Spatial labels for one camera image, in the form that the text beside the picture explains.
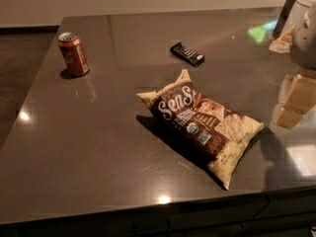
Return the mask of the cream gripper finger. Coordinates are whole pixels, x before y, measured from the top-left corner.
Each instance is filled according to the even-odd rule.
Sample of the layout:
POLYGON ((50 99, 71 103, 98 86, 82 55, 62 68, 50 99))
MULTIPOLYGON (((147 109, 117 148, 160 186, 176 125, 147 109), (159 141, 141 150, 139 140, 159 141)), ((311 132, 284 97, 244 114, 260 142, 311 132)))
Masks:
POLYGON ((284 128, 295 127, 303 117, 304 113, 289 110, 281 104, 277 104, 273 112, 273 122, 284 128))
POLYGON ((300 73, 285 77, 287 89, 283 106, 300 114, 307 114, 316 105, 316 74, 300 73))

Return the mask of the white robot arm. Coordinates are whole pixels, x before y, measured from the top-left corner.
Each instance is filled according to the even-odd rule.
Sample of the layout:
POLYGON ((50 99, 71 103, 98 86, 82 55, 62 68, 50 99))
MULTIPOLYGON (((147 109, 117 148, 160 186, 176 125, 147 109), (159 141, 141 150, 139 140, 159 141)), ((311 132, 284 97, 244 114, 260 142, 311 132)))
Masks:
POLYGON ((281 83, 273 122, 293 128, 316 106, 316 0, 286 0, 270 51, 288 53, 298 66, 281 83))

